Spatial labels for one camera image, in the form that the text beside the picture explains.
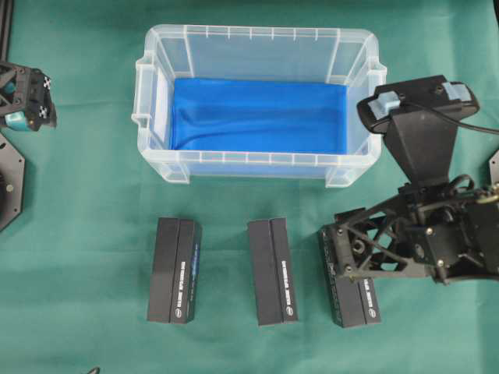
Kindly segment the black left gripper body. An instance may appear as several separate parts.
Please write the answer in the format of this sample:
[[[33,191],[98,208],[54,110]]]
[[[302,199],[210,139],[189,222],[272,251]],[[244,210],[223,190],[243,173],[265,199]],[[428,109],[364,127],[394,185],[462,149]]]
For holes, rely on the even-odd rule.
[[[57,126],[51,78],[40,69],[1,61],[1,127],[37,132]]]

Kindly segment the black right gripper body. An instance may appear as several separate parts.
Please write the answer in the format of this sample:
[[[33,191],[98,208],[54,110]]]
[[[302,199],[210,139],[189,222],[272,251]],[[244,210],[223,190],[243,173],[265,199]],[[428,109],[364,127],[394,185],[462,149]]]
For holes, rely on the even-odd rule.
[[[498,191],[400,189],[370,209],[340,213],[331,225],[331,270],[351,281],[496,281]]]

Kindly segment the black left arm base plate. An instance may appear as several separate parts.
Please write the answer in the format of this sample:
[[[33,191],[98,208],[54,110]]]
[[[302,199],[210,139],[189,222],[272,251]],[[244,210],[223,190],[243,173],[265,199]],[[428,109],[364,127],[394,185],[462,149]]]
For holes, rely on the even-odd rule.
[[[25,158],[1,134],[1,230],[14,221],[23,210]]]

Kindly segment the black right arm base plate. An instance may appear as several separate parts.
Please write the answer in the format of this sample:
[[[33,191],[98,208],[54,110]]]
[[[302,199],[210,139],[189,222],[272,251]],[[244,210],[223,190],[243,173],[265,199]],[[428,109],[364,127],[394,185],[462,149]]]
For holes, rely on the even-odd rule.
[[[495,185],[499,182],[499,150],[497,150],[488,161],[490,183]]]

